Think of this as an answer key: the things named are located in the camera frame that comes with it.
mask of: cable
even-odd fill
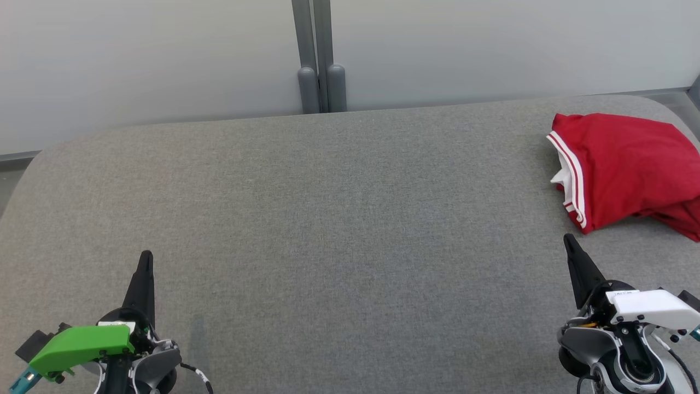
[[[586,379],[591,379],[592,381],[598,381],[598,378],[596,378],[593,375],[583,375],[580,378],[578,378],[578,383],[576,384],[576,394],[581,394],[581,384],[583,383],[584,380]]]
[[[698,394],[698,386],[695,383],[695,378],[693,377],[693,374],[690,373],[690,370],[685,365],[683,360],[681,360],[680,357],[678,357],[676,352],[672,351],[671,349],[669,349],[668,352],[673,356],[673,358],[675,358],[678,364],[680,364],[680,367],[683,368],[685,374],[688,376],[688,380],[690,380],[690,385],[693,386],[693,394]]]
[[[209,383],[209,379],[207,379],[207,376],[204,375],[204,372],[198,370],[197,368],[193,367],[192,365],[187,365],[184,362],[181,362],[180,366],[182,368],[189,369],[190,371],[194,371],[194,373],[199,375],[199,377],[202,378],[204,384],[206,385],[206,390],[209,391],[209,394],[214,394],[214,389],[211,388],[211,383]]]

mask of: gray floor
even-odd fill
[[[685,92],[649,92],[648,94],[642,93],[639,95],[667,106],[688,125],[690,130],[700,140],[700,111],[690,101]],[[7,206],[7,202],[10,200],[12,191],[17,186],[17,182],[20,181],[28,165],[29,160],[15,161],[11,164],[0,163],[0,217]]]

